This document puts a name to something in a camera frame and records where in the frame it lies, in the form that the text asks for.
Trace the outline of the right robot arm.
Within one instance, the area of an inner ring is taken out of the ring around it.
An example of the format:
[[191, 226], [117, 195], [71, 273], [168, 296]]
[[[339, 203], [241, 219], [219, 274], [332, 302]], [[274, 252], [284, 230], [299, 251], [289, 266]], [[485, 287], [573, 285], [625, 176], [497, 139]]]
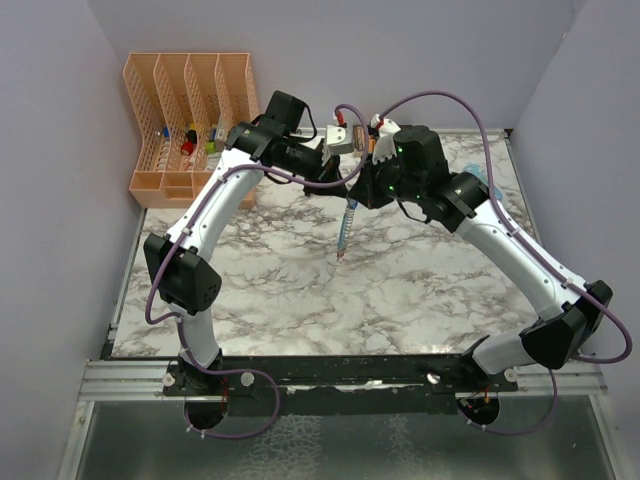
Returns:
[[528, 327], [490, 335], [467, 352], [461, 383], [481, 391], [496, 374], [530, 364], [560, 369], [597, 330], [612, 289], [562, 267], [490, 201], [488, 187], [469, 172], [449, 170], [439, 135], [426, 126], [401, 128], [391, 120], [373, 131], [376, 143], [349, 195], [369, 209], [391, 202], [417, 205], [475, 246], [522, 292], [537, 319]]

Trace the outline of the metal keyring holder blue handle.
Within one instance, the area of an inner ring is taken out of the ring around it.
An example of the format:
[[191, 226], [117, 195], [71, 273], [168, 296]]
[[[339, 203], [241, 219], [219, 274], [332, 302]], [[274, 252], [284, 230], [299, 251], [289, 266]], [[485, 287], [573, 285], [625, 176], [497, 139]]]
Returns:
[[348, 240], [358, 205], [359, 203], [357, 200], [350, 198], [346, 199], [346, 207], [341, 221], [336, 254], [339, 250], [347, 250]]

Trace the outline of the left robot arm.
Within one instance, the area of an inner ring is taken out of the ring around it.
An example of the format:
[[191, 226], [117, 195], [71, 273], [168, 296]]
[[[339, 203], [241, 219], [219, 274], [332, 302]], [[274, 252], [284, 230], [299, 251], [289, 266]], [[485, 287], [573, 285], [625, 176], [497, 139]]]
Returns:
[[160, 297], [168, 305], [165, 316], [178, 326], [179, 356], [190, 364], [186, 382], [199, 394], [214, 392], [221, 380], [214, 364], [221, 349], [211, 306], [222, 279], [210, 261], [244, 198], [265, 175], [278, 170], [284, 181], [343, 187], [337, 151], [347, 138], [343, 115], [336, 112], [324, 139], [311, 147], [309, 138], [297, 133], [302, 115], [309, 111], [302, 100], [275, 92], [264, 113], [230, 129], [214, 173], [181, 219], [164, 235], [149, 235], [143, 244], [152, 282], [148, 297]]

